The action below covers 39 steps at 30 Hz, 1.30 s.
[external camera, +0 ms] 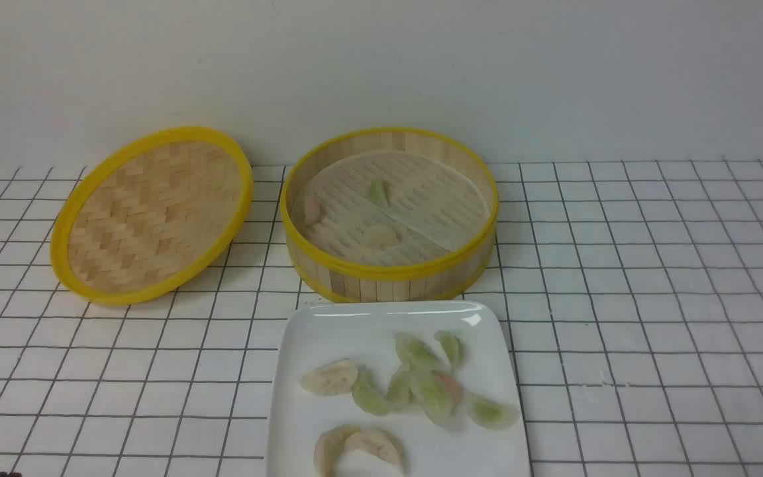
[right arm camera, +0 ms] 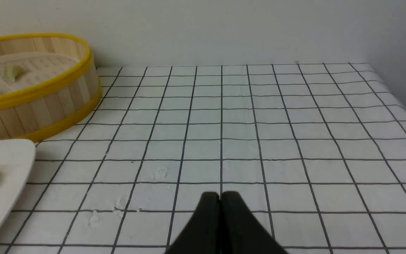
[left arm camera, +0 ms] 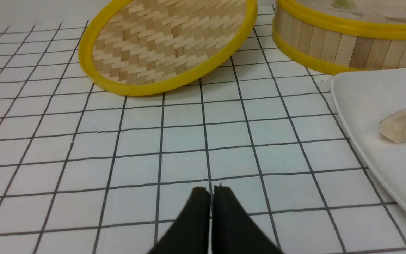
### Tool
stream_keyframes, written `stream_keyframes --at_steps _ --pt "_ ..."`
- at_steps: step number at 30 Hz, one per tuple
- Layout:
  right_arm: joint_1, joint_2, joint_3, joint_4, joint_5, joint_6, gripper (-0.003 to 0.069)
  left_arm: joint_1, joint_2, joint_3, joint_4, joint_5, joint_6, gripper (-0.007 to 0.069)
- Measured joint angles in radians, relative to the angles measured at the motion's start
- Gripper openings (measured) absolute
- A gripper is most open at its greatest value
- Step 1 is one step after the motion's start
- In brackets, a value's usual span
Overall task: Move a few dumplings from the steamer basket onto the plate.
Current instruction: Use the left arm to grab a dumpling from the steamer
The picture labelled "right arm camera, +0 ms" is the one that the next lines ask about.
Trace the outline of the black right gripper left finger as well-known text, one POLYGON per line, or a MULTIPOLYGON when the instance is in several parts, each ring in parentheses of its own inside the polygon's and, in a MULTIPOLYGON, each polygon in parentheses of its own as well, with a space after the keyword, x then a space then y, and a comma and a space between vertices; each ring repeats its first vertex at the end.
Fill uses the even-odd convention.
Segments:
POLYGON ((166 254, 219 254, 220 198, 216 192, 204 192, 183 230, 166 254))

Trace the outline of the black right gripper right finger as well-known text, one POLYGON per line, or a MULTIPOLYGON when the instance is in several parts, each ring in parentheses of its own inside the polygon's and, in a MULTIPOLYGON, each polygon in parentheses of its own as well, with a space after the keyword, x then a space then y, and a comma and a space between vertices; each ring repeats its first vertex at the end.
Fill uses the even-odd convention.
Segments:
POLYGON ((259 223, 237 192, 221 195, 222 254, 286 254, 259 223))

